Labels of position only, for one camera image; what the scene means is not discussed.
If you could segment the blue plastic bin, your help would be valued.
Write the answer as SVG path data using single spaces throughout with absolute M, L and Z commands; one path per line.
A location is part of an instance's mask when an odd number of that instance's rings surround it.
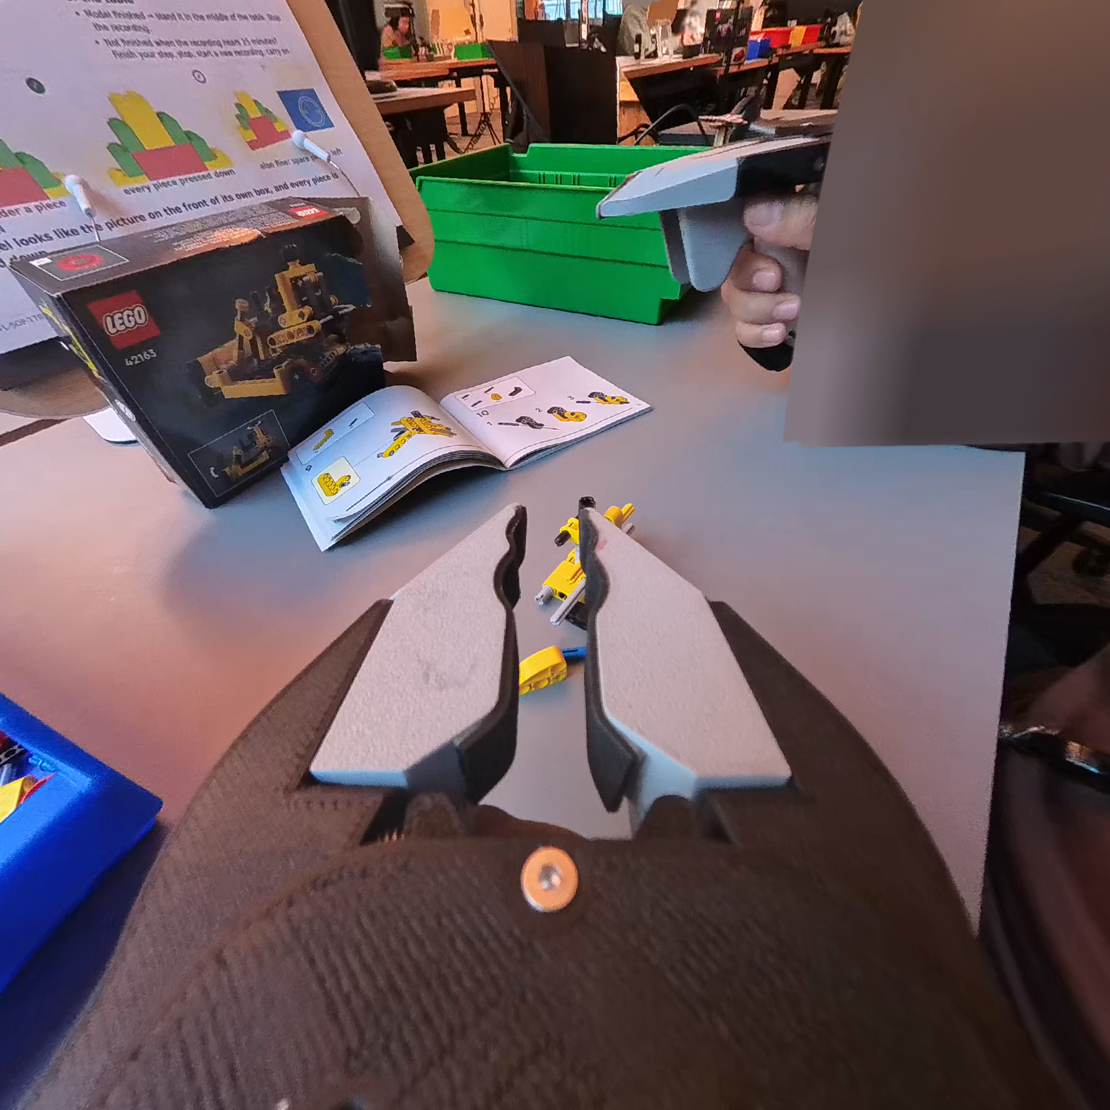
M 2 732 L 54 777 L 2 821 L 2 989 L 154 828 L 163 801 L 2 697 Z

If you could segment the wooden table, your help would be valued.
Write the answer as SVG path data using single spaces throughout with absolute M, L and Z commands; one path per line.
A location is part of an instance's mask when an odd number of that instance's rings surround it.
M 452 82 L 463 87 L 463 82 L 468 78 L 494 78 L 499 73 L 499 65 L 494 58 L 437 58 L 430 62 L 386 58 L 380 62 L 379 73 L 391 78 L 397 85 L 431 87 Z
M 475 89 L 466 87 L 397 87 L 393 91 L 371 91 L 380 115 L 386 118 L 395 146 L 408 169 L 442 160 L 448 149 L 463 155 L 464 149 L 452 136 L 446 113 L 475 102 Z

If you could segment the wooden desk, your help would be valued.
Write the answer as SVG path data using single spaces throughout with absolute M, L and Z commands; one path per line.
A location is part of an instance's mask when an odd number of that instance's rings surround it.
M 694 122 L 718 107 L 722 65 L 716 54 L 643 62 L 620 58 L 618 144 L 629 146 L 665 127 Z

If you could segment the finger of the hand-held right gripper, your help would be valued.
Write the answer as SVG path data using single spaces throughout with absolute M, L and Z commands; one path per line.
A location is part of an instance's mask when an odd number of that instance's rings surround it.
M 797 191 L 822 180 L 829 146 L 829 133 L 798 133 L 705 147 L 632 173 L 596 213 L 616 219 Z

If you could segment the black toy set box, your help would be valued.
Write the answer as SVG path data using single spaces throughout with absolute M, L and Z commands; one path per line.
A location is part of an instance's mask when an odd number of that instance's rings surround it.
M 13 275 L 163 472 L 205 507 L 413 361 L 399 230 L 289 195 L 21 257 Z

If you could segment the person's right hand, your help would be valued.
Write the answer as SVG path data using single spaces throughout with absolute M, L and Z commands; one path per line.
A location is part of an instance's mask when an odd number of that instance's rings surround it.
M 749 239 L 722 284 L 742 346 L 775 348 L 798 324 L 819 202 L 817 195 L 795 193 L 746 204 L 744 226 Z

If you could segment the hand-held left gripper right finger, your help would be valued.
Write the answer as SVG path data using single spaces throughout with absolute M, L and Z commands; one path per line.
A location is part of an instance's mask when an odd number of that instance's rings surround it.
M 638 830 L 662 797 L 780 788 L 793 770 L 700 587 L 596 507 L 579 509 L 587 748 L 609 812 Z

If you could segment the pile of loose toy bricks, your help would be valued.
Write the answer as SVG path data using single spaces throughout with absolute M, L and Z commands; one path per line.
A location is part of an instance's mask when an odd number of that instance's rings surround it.
M 13 816 L 55 770 L 43 755 L 2 732 L 2 821 Z

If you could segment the dark cabinet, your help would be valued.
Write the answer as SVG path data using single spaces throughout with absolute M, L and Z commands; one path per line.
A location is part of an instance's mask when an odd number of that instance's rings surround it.
M 541 41 L 490 43 L 510 94 L 506 142 L 616 146 L 620 69 L 612 51 Z

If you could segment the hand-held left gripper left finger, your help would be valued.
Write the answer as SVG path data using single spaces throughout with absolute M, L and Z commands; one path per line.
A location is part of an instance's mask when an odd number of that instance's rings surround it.
M 517 753 L 515 604 L 528 512 L 510 503 L 384 602 L 309 772 L 479 803 Z

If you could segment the green plastic bin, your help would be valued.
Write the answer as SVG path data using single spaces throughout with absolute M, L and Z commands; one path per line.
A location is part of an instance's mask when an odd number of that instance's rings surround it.
M 494 146 L 411 169 L 433 222 L 435 290 L 660 324 L 674 279 L 656 213 L 598 219 L 627 177 L 693 146 Z

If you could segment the open instruction booklet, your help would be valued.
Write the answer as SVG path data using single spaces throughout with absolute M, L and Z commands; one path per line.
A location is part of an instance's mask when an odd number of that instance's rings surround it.
M 651 410 L 568 355 L 442 399 L 399 383 L 307 434 L 282 476 L 318 549 L 331 549 L 439 474 L 508 472 Z

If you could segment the yellow beam brick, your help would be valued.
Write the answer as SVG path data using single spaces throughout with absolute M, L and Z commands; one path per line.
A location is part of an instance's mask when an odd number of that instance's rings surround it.
M 530 691 L 565 680 L 570 666 L 583 662 L 587 655 L 589 646 L 547 646 L 521 659 L 519 693 L 528 695 Z

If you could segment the yellow partly built brick model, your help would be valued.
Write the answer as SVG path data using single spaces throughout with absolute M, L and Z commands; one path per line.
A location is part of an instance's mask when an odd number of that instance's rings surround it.
M 568 622 L 579 629 L 589 629 L 587 575 L 579 553 L 579 518 L 570 516 L 554 542 L 559 547 L 567 547 L 567 551 L 563 560 L 545 578 L 536 602 L 541 607 L 550 607 L 550 622 L 554 626 Z

